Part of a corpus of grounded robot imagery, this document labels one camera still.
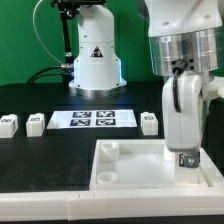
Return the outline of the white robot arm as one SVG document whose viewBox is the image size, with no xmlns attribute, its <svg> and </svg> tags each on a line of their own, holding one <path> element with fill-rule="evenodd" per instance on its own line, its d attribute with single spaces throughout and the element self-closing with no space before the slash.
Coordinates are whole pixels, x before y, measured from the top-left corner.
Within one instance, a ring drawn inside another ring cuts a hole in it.
<svg viewBox="0 0 224 224">
<path fill-rule="evenodd" d="M 106 0 L 79 0 L 79 55 L 70 90 L 84 96 L 125 86 L 114 52 L 114 19 Z M 162 90 L 164 137 L 179 164 L 197 168 L 203 113 L 221 96 L 224 79 L 210 76 L 221 63 L 224 0 L 138 0 L 149 20 L 152 69 L 167 79 Z"/>
</svg>

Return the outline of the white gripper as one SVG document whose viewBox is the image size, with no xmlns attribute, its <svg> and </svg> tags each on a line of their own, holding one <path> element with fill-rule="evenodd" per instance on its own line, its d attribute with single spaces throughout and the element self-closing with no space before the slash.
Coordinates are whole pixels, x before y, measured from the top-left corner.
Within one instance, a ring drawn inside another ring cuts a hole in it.
<svg viewBox="0 0 224 224">
<path fill-rule="evenodd" d="M 164 137 L 170 151 L 195 151 L 202 139 L 201 78 L 198 75 L 182 75 L 178 78 L 178 97 L 181 112 L 174 109 L 173 78 L 169 78 L 162 91 Z M 178 165 L 198 168 L 200 152 L 183 152 Z"/>
</svg>

